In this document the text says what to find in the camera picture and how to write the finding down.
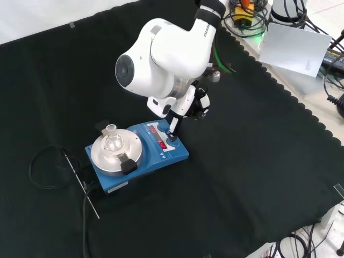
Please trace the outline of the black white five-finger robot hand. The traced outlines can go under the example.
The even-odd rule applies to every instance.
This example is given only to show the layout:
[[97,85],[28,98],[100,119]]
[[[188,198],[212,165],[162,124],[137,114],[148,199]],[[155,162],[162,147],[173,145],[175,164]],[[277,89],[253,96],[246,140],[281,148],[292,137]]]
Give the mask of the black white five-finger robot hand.
[[207,89],[196,85],[189,86],[187,93],[178,99],[171,108],[172,120],[167,131],[169,141],[176,141],[184,118],[203,119],[209,111],[209,106],[210,99],[207,95]]

